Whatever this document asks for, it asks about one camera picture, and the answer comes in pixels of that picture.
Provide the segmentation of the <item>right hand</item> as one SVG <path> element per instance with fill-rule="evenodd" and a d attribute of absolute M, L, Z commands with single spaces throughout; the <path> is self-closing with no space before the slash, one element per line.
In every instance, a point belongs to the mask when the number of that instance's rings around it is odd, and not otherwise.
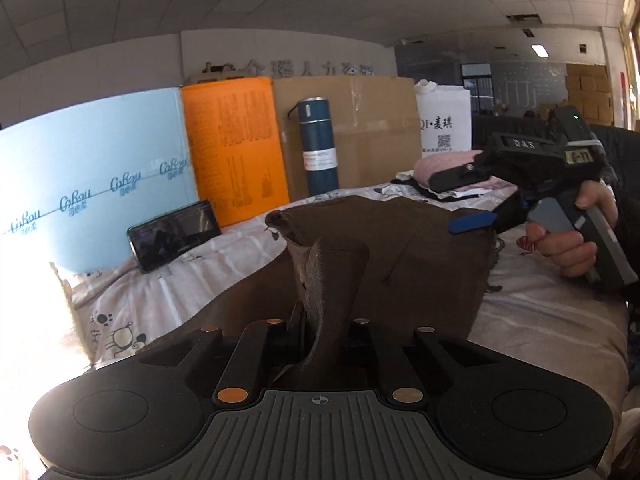
<path fill-rule="evenodd" d="M 618 210 L 614 194 L 602 182 L 586 181 L 580 187 L 576 206 L 589 209 L 597 206 L 608 225 L 616 227 Z M 597 261 L 597 244 L 585 242 L 577 231 L 550 233 L 539 223 L 529 223 L 526 233 L 518 239 L 518 247 L 528 252 L 540 252 L 557 266 L 564 278 L 586 275 Z"/>

